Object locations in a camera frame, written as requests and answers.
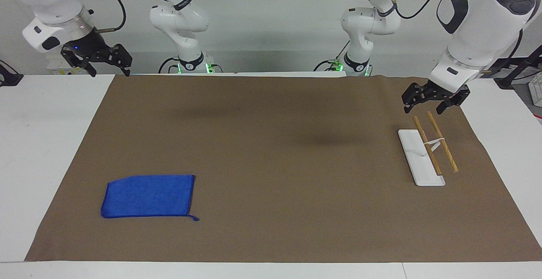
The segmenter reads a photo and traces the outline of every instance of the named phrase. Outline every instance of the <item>wooden chopstick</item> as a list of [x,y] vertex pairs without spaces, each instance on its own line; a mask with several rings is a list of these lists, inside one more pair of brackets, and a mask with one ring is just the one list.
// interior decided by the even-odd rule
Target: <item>wooden chopstick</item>
[[431,151],[431,145],[426,144],[428,142],[426,133],[422,129],[422,125],[420,124],[420,121],[418,120],[418,116],[414,116],[414,124],[416,125],[416,129],[418,129],[418,133],[420,133],[420,137],[422,138],[422,141],[424,143],[424,146],[426,147],[427,154],[429,155],[429,159],[431,159],[431,163],[433,163],[433,167],[435,167],[435,172],[437,175],[442,175],[442,171],[439,167],[439,164],[437,163],[437,160],[435,159],[435,155],[433,155],[433,151]]
[[[435,134],[439,138],[444,138],[442,136],[442,133],[440,132],[440,128],[437,125],[437,121],[435,121],[435,117],[433,117],[433,114],[431,112],[427,112],[427,117],[429,117],[429,120],[431,121],[431,124],[433,125],[433,129],[435,130]],[[444,148],[444,152],[446,154],[446,157],[450,161],[451,168],[454,170],[454,173],[459,172],[459,169],[457,168],[457,165],[455,164],[454,158],[451,155],[450,149],[448,148],[448,144],[446,144],[446,140],[441,140],[442,147]]]

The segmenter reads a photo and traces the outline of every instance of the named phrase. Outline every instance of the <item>white plastic stand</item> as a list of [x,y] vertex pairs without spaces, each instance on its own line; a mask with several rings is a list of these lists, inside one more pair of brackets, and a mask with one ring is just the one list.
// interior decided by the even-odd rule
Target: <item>white plastic stand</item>
[[[399,130],[399,138],[416,186],[442,187],[446,185],[444,178],[435,173],[435,168],[418,130]],[[442,138],[439,138],[428,142],[428,144],[433,144],[432,151],[440,146],[441,140]]]

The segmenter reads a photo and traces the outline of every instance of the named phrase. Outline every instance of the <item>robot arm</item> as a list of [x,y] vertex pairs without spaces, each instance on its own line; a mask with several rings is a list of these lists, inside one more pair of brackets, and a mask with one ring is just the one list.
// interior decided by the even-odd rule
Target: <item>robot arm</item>
[[105,62],[122,69],[126,76],[132,57],[117,44],[109,47],[90,23],[90,14],[80,0],[21,0],[29,5],[35,19],[23,30],[25,39],[39,52],[62,45],[61,54],[72,67],[96,70],[90,62]]
[[403,94],[405,113],[430,100],[442,101],[437,113],[461,105],[466,84],[514,42],[539,6],[540,0],[441,0],[437,18],[452,41],[427,84],[413,83]]
[[212,59],[202,52],[195,33],[209,27],[207,13],[192,0],[168,0],[151,8],[151,23],[175,43],[182,73],[208,72]]
[[[374,8],[349,9],[343,15],[341,24],[351,43],[341,63],[349,75],[359,75],[368,66],[373,49],[372,42],[366,39],[368,34],[393,34],[401,24],[401,17],[393,9],[395,1],[369,1]],[[460,105],[469,94],[466,82],[475,78],[496,55],[513,43],[519,30],[536,13],[539,2],[441,0],[437,17],[447,32],[453,34],[452,43],[432,70],[428,84],[412,84],[403,94],[405,112],[428,100],[443,101],[438,113]]]

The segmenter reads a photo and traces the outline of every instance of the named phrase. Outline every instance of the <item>brown tabletop covering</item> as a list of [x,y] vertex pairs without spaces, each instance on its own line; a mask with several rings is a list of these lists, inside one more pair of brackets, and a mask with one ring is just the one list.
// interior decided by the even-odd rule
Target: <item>brown tabletop covering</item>
[[[26,260],[473,262],[542,250],[460,108],[445,187],[414,184],[410,78],[116,76]],[[103,219],[107,183],[194,174],[187,217]]]

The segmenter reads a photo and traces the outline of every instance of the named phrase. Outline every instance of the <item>blue microfiber cloth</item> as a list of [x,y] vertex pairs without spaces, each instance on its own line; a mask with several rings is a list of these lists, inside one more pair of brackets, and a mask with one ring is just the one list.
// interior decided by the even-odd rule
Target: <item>blue microfiber cloth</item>
[[193,175],[137,175],[107,184],[104,218],[191,217]]

